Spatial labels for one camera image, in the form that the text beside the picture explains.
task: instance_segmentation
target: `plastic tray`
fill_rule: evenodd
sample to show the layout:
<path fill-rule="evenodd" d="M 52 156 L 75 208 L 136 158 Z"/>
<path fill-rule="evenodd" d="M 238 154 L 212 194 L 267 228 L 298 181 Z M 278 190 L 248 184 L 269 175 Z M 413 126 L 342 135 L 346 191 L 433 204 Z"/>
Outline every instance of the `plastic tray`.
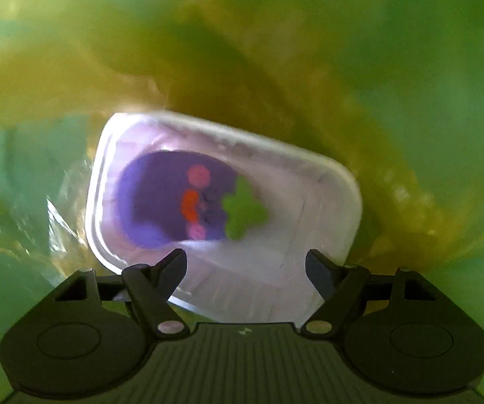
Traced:
<path fill-rule="evenodd" d="M 146 152 L 189 150 L 230 164 L 248 178 L 270 220 L 240 241 L 183 241 L 139 249 L 117 221 L 117 180 Z M 187 275 L 170 301 L 220 322 L 303 323 L 322 303 L 305 276 L 317 248 L 343 264 L 361 218 L 361 197 L 345 167 L 324 156 L 172 112 L 118 113 L 100 137 L 87 198 L 86 234 L 111 271 L 157 263 L 175 247 L 187 252 Z"/>

